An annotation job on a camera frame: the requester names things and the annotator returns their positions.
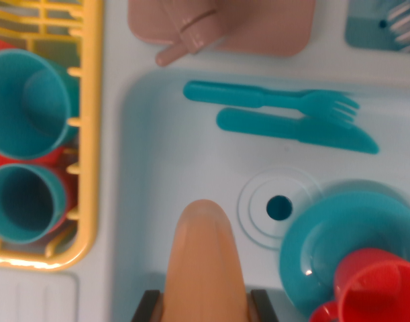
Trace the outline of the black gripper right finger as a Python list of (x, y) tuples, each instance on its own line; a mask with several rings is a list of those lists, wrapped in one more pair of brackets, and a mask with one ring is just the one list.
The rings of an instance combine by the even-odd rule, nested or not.
[(266, 290), (251, 290), (247, 294), (247, 302), (250, 322), (279, 322)]

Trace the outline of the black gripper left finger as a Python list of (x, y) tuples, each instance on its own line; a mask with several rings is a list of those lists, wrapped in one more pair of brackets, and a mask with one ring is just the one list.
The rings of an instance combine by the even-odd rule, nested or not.
[(160, 322), (163, 312), (163, 294), (159, 290), (146, 290), (131, 322)]

